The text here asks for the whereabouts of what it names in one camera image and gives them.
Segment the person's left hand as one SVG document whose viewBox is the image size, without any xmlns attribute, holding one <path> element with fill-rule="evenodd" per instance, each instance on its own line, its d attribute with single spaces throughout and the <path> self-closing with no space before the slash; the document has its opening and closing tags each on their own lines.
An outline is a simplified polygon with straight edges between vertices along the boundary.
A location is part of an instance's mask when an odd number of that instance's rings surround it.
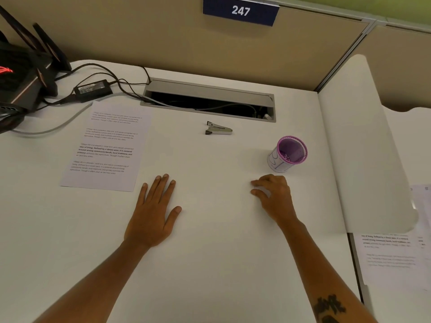
<svg viewBox="0 0 431 323">
<path fill-rule="evenodd" d="M 148 185 L 143 206 L 137 207 L 136 203 L 125 230 L 124 244 L 149 250 L 171 235 L 171 233 L 167 233 L 167 218 L 171 212 L 167 213 L 169 204 L 153 204 L 153 183 L 151 186 Z M 166 194 L 169 193 L 170 201 L 175 190 L 176 181 L 169 179 L 168 184 L 169 187 L 166 186 L 165 190 L 169 190 Z"/>
</svg>

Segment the wide beige partition panel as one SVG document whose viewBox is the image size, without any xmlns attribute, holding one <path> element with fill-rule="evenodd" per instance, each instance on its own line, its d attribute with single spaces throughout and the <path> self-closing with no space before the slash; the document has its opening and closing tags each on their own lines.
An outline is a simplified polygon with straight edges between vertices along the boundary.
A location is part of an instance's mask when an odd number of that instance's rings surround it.
<svg viewBox="0 0 431 323">
<path fill-rule="evenodd" d="M 92 59 L 314 90 L 367 22 L 281 7 L 273 26 L 205 15 L 202 0 L 0 0 L 70 61 Z"/>
</svg>

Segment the blue number sign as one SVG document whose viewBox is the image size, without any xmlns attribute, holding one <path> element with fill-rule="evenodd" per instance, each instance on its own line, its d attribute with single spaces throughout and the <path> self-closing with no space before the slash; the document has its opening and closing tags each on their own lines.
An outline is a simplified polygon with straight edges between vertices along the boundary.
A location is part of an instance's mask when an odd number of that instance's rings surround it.
<svg viewBox="0 0 431 323">
<path fill-rule="evenodd" d="M 205 15 L 273 26 L 280 6 L 252 0 L 202 0 Z"/>
</svg>

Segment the printed white paper sheet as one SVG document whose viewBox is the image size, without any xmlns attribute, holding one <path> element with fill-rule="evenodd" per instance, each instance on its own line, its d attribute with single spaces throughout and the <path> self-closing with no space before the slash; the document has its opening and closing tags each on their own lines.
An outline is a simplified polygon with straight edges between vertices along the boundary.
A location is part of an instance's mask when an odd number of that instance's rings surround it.
<svg viewBox="0 0 431 323">
<path fill-rule="evenodd" d="M 59 185 L 132 192 L 151 122 L 150 108 L 98 101 Z"/>
<path fill-rule="evenodd" d="M 352 236 L 363 302 L 379 323 L 431 323 L 431 184 L 410 190 L 413 230 Z"/>
</svg>

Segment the small silver black stapler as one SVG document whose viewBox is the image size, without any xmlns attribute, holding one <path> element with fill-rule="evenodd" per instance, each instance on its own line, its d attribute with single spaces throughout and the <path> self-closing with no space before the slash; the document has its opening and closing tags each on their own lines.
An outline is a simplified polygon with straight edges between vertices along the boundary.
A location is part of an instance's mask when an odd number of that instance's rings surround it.
<svg viewBox="0 0 431 323">
<path fill-rule="evenodd" d="M 207 121 L 207 130 L 205 131 L 205 135 L 215 135 L 215 134 L 232 135 L 233 130 L 228 127 L 220 126 L 210 121 Z"/>
</svg>

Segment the person's right forearm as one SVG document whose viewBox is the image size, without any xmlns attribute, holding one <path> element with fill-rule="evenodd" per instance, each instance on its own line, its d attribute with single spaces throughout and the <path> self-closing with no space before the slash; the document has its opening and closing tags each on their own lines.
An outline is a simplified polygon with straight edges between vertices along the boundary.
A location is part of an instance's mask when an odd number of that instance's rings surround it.
<svg viewBox="0 0 431 323">
<path fill-rule="evenodd" d="M 300 274 L 316 323 L 378 323 L 298 219 L 277 223 Z"/>
</svg>

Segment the narrow beige partition panel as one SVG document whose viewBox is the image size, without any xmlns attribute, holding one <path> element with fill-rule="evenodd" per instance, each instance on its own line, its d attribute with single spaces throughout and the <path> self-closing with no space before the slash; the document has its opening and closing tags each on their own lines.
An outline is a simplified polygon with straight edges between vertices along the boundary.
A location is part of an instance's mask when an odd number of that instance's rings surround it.
<svg viewBox="0 0 431 323">
<path fill-rule="evenodd" d="M 397 111 L 431 108 L 431 33 L 376 26 L 356 54 L 366 57 L 384 106 Z"/>
</svg>

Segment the white curved desk divider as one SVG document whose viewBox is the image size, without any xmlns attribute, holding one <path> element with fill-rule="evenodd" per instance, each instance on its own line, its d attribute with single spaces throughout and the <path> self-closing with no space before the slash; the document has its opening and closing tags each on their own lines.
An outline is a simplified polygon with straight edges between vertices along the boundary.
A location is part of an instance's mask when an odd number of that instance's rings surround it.
<svg viewBox="0 0 431 323">
<path fill-rule="evenodd" d="M 347 232 L 411 231 L 418 213 L 366 57 L 347 60 L 318 97 Z"/>
</svg>

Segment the person's left forearm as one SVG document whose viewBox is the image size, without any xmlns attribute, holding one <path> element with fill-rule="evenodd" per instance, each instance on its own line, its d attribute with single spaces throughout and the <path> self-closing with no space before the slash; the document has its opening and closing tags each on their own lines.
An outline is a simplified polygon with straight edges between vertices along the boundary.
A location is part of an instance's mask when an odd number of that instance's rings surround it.
<svg viewBox="0 0 431 323">
<path fill-rule="evenodd" d="M 106 323 L 124 286 L 149 248 L 135 240 L 123 241 L 33 323 Z"/>
</svg>

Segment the person's right hand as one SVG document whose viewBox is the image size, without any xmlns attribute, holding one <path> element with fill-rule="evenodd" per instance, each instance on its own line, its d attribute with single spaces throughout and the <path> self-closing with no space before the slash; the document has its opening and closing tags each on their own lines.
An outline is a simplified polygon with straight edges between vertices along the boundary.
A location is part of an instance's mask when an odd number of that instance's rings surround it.
<svg viewBox="0 0 431 323">
<path fill-rule="evenodd" d="M 261 206 L 281 229 L 285 229 L 293 222 L 298 221 L 290 187 L 284 176 L 264 175 L 259 179 L 252 180 L 251 185 L 253 189 L 267 190 L 270 193 L 269 200 L 260 201 Z"/>
</svg>

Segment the purple mesh pen cup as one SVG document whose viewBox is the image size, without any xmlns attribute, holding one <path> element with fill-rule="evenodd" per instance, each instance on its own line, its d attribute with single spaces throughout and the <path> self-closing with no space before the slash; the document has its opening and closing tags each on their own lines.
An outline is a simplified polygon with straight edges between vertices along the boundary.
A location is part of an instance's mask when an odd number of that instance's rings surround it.
<svg viewBox="0 0 431 323">
<path fill-rule="evenodd" d="M 295 136 L 284 136 L 267 156 L 267 164 L 276 173 L 284 173 L 289 168 L 305 162 L 308 150 L 302 140 Z"/>
</svg>

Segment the black power adapter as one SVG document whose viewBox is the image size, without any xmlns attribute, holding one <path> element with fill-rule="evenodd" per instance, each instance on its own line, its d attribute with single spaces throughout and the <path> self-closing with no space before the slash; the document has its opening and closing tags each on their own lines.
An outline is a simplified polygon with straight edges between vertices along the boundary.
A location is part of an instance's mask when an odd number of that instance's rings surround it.
<svg viewBox="0 0 431 323">
<path fill-rule="evenodd" d="M 112 94 L 110 83 L 106 79 L 85 84 L 82 86 L 76 86 L 73 89 L 73 91 L 78 99 L 84 99 L 84 98 L 96 99 L 96 98 L 105 97 L 107 95 Z"/>
</svg>

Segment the black router with antennas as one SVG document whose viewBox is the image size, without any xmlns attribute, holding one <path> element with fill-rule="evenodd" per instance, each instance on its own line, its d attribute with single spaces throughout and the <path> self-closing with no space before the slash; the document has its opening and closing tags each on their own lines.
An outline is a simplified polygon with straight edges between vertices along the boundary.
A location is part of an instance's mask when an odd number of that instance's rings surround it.
<svg viewBox="0 0 431 323">
<path fill-rule="evenodd" d="M 66 54 L 34 23 L 36 38 L 7 10 L 0 15 L 29 48 L 13 45 L 0 31 L 0 134 L 20 125 L 25 116 L 36 111 L 47 96 L 56 97 L 56 76 L 72 71 Z"/>
</svg>

